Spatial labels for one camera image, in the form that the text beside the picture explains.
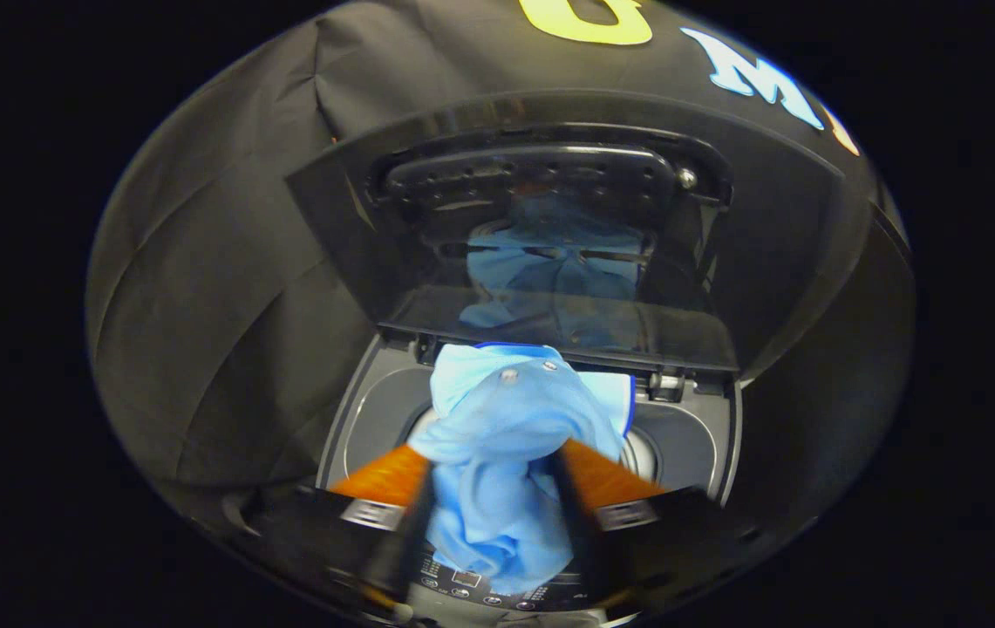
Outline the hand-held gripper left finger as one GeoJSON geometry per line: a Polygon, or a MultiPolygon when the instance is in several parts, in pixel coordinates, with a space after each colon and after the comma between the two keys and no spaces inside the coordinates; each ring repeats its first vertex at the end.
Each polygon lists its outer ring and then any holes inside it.
{"type": "Polygon", "coordinates": [[[402,611],[433,512],[433,462],[400,445],[329,488],[263,501],[243,554],[342,611],[402,611]]]}

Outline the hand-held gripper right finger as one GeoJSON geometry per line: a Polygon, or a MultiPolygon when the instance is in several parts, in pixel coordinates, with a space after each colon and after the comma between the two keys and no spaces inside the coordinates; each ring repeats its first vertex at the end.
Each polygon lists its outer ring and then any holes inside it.
{"type": "Polygon", "coordinates": [[[731,572],[731,518],[704,489],[661,489],[577,439],[549,465],[594,607],[665,611],[731,572]]]}

